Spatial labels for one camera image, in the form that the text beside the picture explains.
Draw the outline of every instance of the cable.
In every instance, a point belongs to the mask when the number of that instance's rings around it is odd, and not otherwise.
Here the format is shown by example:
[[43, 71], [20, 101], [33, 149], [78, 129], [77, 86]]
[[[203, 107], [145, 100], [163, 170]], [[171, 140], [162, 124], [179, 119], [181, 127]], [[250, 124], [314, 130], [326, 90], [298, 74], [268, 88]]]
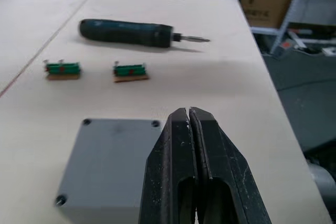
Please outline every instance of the cable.
[[303, 82], [297, 85], [293, 85], [293, 86], [288, 86], [282, 89], [277, 89], [278, 92], [280, 91], [284, 91], [284, 90], [288, 90], [288, 89], [294, 89], [294, 88], [299, 88], [302, 86], [306, 86], [306, 85], [311, 85], [311, 84], [317, 84], [317, 83], [325, 83], [325, 82], [336, 82], [336, 78], [335, 79], [325, 79], [325, 80], [319, 80], [319, 81], [308, 81], [308, 82]]

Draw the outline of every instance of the black screwdriver handle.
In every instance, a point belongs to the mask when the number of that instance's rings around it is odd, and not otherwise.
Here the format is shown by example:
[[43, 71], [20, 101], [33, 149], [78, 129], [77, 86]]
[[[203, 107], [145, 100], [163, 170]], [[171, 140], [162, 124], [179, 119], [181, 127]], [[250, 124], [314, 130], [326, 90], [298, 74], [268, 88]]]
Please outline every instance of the black screwdriver handle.
[[83, 19], [79, 31], [87, 39], [149, 47], [167, 48], [173, 40], [172, 26], [107, 19]]

